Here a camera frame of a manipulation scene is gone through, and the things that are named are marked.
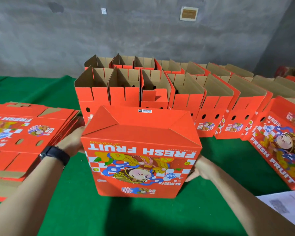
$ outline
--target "black watch strap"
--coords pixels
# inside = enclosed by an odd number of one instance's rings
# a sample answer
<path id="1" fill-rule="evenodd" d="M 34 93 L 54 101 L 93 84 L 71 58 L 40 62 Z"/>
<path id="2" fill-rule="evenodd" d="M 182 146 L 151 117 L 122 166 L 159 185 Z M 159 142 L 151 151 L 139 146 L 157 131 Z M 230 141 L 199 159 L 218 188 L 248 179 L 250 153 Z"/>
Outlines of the black watch strap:
<path id="1" fill-rule="evenodd" d="M 63 166 L 66 166 L 70 160 L 70 156 L 67 153 L 55 146 L 47 146 L 42 153 L 39 154 L 41 160 L 46 156 L 58 159 L 63 163 Z"/>

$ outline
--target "gray concrete wall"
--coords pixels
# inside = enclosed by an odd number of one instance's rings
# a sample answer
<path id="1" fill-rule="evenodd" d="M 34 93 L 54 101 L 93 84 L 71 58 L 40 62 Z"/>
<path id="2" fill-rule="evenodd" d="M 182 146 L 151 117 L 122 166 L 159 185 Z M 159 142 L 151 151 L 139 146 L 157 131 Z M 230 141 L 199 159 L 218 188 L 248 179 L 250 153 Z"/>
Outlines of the gray concrete wall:
<path id="1" fill-rule="evenodd" d="M 0 75 L 78 77 L 90 56 L 116 53 L 252 71 L 290 2 L 0 0 Z M 181 6 L 197 21 L 179 21 Z"/>
<path id="2" fill-rule="evenodd" d="M 273 77 L 280 65 L 295 67 L 295 0 L 287 9 L 254 73 Z"/>

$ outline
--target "barcode label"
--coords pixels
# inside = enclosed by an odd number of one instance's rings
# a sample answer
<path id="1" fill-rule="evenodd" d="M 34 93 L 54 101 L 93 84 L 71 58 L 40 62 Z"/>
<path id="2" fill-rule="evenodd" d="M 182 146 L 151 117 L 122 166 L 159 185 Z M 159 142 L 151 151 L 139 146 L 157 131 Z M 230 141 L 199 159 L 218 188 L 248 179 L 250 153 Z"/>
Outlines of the barcode label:
<path id="1" fill-rule="evenodd" d="M 152 110 L 149 110 L 149 109 L 139 109 L 139 113 L 152 113 Z"/>
<path id="2" fill-rule="evenodd" d="M 283 205 L 283 203 L 279 199 L 270 200 L 271 205 L 274 209 L 280 214 L 289 213 L 288 209 Z"/>

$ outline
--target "hand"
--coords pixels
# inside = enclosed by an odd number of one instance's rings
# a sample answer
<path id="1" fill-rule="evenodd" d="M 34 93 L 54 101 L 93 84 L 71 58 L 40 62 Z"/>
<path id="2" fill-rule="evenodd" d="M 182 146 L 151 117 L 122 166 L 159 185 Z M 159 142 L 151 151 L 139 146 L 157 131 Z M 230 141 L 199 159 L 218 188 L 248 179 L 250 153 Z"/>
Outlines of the hand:
<path id="1" fill-rule="evenodd" d="M 194 172 L 187 177 L 186 182 L 191 181 L 198 176 L 202 176 L 202 178 L 206 180 L 211 180 L 213 176 L 218 174 L 218 166 L 202 155 L 200 155 L 194 166 Z"/>
<path id="2" fill-rule="evenodd" d="M 56 147 L 63 150 L 70 157 L 75 156 L 78 152 L 85 153 L 81 142 L 81 136 L 84 129 L 89 124 L 91 118 L 92 117 L 90 117 L 89 121 L 85 126 L 75 129 L 71 134 L 69 134 L 62 141 L 60 141 L 56 145 Z"/>

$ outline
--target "green tablecloth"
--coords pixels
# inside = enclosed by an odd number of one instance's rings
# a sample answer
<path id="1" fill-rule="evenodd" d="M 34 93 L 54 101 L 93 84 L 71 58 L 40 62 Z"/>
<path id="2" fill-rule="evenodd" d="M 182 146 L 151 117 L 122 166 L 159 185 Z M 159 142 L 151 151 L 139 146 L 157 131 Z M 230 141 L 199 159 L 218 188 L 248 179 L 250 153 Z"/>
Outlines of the green tablecloth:
<path id="1" fill-rule="evenodd" d="M 0 103 L 79 109 L 75 79 L 0 77 Z M 289 190 L 248 143 L 202 138 L 202 154 L 254 195 Z M 110 198 L 97 194 L 86 156 L 64 170 L 39 235 L 246 235 L 214 185 L 201 177 L 175 199 Z"/>

